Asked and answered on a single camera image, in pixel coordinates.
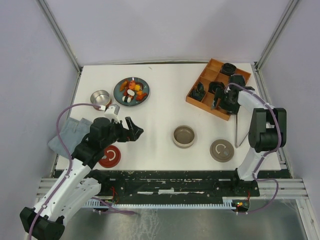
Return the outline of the orange black rolled napkin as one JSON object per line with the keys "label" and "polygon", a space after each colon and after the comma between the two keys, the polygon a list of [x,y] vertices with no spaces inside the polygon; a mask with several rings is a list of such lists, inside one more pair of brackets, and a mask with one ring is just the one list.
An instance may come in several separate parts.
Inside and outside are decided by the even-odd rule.
{"label": "orange black rolled napkin", "polygon": [[215,94],[218,89],[223,90],[225,85],[220,81],[212,81],[208,86],[208,92],[211,94]]}

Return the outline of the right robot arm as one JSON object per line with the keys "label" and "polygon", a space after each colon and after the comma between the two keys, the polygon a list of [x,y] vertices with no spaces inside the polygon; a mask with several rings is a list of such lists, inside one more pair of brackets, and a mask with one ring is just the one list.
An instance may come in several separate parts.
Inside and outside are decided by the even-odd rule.
{"label": "right robot arm", "polygon": [[213,109],[220,108],[229,115],[237,115],[240,107],[244,107],[251,114],[248,130],[250,148],[237,168],[239,178],[229,183],[231,193],[240,196],[248,189],[246,181],[257,179],[266,157],[286,144],[287,111],[264,101],[253,87],[246,86],[241,74],[231,75],[226,85],[222,82],[211,83],[208,91],[214,94]]}

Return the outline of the red lunch box lid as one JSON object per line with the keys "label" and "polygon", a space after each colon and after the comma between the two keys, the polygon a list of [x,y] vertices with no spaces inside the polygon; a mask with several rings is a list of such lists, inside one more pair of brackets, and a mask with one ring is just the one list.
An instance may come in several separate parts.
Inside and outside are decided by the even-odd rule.
{"label": "red lunch box lid", "polygon": [[120,162],[120,160],[120,150],[116,146],[110,145],[104,149],[103,156],[98,163],[104,168],[113,168]]}

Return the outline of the beige lunch box bowl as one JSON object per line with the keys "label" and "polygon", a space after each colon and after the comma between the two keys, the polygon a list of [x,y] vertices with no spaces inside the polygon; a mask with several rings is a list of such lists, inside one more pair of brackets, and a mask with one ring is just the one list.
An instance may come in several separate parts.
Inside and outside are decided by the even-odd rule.
{"label": "beige lunch box bowl", "polygon": [[188,125],[177,126],[172,132],[173,143],[181,149],[190,148],[195,141],[196,133]]}

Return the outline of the metal tongs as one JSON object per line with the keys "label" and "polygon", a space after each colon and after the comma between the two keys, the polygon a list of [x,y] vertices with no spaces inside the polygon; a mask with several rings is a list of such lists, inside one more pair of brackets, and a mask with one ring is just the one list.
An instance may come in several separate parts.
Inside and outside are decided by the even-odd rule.
{"label": "metal tongs", "polygon": [[[249,114],[246,113],[245,115],[242,115],[241,117],[239,117],[239,115],[235,116],[235,125],[234,125],[234,147],[236,149],[238,149],[243,142],[245,141],[246,137],[249,134],[249,128],[250,128],[250,123],[249,123]],[[239,130],[245,130],[245,135],[241,138],[241,140],[239,140]]]}

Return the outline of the white rice ball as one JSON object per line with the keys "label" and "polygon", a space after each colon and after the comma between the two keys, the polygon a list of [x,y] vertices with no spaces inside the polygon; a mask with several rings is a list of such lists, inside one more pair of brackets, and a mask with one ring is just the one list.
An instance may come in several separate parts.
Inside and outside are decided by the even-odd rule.
{"label": "white rice ball", "polygon": [[127,94],[130,95],[130,96],[134,96],[136,93],[133,90],[128,89],[127,90]]}

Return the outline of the red steel lunch bowl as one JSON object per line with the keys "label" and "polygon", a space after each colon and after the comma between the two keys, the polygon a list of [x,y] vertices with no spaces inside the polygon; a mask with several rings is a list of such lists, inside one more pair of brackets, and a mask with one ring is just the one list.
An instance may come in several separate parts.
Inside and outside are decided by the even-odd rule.
{"label": "red steel lunch bowl", "polygon": [[112,104],[112,98],[106,90],[97,90],[91,94],[90,102],[96,110],[105,112]]}

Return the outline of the fried chicken piece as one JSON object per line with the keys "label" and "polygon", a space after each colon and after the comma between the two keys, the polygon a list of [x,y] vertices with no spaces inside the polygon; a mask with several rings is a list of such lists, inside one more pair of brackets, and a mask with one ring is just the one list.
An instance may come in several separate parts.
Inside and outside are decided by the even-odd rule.
{"label": "fried chicken piece", "polygon": [[138,101],[138,102],[141,102],[147,96],[148,96],[148,94],[146,92],[141,92],[141,93],[137,92],[135,100]]}

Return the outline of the dark rolled napkin top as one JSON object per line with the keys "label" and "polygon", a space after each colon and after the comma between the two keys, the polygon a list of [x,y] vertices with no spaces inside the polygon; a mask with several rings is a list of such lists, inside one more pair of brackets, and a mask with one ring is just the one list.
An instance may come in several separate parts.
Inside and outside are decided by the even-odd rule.
{"label": "dark rolled napkin top", "polygon": [[220,73],[230,77],[235,74],[236,70],[237,67],[235,65],[226,62],[221,66]]}

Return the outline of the light blue cloth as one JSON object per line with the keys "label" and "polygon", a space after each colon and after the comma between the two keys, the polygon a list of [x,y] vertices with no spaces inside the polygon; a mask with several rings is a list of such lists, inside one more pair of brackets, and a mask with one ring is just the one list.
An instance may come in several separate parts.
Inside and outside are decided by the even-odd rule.
{"label": "light blue cloth", "polygon": [[[59,134],[70,154],[74,152],[76,146],[82,141],[83,137],[90,132],[91,124],[92,122],[85,118],[82,118],[81,120],[68,118],[66,120]],[[66,150],[58,139],[58,136],[55,136],[50,140],[47,145],[56,154],[67,159],[69,158]]]}

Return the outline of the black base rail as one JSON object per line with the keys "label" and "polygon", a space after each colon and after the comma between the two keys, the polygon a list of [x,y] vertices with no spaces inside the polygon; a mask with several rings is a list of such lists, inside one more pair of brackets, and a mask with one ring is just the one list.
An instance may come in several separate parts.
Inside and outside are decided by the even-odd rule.
{"label": "black base rail", "polygon": [[255,180],[240,180],[230,170],[92,170],[86,178],[101,183],[99,196],[114,196],[119,203],[215,203],[223,197],[260,196]]}

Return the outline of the blue ceramic food plate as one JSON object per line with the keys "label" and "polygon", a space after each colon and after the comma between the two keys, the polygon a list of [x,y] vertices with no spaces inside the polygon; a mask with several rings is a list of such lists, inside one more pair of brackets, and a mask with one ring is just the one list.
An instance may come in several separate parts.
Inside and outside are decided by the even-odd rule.
{"label": "blue ceramic food plate", "polygon": [[114,89],[115,100],[127,107],[137,106],[147,100],[150,95],[150,86],[139,77],[127,77],[119,81]]}

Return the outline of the black white sushi roll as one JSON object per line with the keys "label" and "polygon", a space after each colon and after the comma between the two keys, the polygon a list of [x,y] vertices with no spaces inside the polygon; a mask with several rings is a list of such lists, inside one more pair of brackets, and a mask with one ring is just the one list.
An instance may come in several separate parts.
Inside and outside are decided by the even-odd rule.
{"label": "black white sushi roll", "polygon": [[123,96],[122,101],[124,103],[130,103],[132,101],[132,98],[131,98],[131,96],[128,96],[128,95],[127,96]]}

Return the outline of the wooden compartment tray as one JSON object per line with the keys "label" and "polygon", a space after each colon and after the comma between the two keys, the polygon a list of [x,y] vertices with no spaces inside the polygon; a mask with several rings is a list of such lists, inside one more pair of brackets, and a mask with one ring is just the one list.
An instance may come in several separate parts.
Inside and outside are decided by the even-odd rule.
{"label": "wooden compartment tray", "polygon": [[[194,106],[196,106],[196,107],[198,107],[198,108],[200,108],[210,114],[213,114],[223,120],[228,121],[230,119],[230,116],[237,115],[238,113],[237,114],[228,114],[225,110],[223,110],[219,107],[216,109],[211,109],[215,95],[208,92],[210,82],[222,82],[222,83],[224,83],[225,87],[228,85],[230,76],[227,76],[227,75],[220,73],[220,70],[221,70],[221,67],[223,64],[224,64],[223,62],[220,62],[220,61],[215,60],[213,58],[208,62],[208,64],[206,65],[206,67],[204,68],[204,70],[202,71],[202,73],[200,74],[200,76],[198,77],[196,82],[194,83],[193,87],[191,88],[191,90],[187,94],[186,102],[189,104],[192,104],[192,105],[194,105]],[[245,86],[248,83],[249,78],[251,77],[251,74],[249,72],[246,72],[246,71],[244,71],[240,68],[237,68],[237,67],[236,67],[235,74],[243,76],[243,81],[241,83],[238,82],[238,84],[241,86]],[[203,84],[204,90],[205,90],[205,96],[202,99],[202,101],[197,101],[197,100],[190,97],[191,91],[194,89],[194,87],[199,82],[201,82]]]}

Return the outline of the left aluminium frame post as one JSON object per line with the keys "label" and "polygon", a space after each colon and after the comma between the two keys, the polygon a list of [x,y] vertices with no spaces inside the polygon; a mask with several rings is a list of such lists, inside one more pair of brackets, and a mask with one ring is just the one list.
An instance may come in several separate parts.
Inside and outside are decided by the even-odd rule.
{"label": "left aluminium frame post", "polygon": [[82,70],[81,65],[78,63],[78,60],[75,54],[72,51],[72,48],[65,37],[62,29],[60,28],[54,13],[50,9],[50,6],[46,0],[36,0],[39,8],[41,9],[42,13],[44,14],[46,20],[48,21],[51,29],[53,30],[57,40],[59,41],[60,45],[62,46],[63,50],[65,51],[67,57],[69,58],[70,62],[72,63],[75,70],[80,73]]}

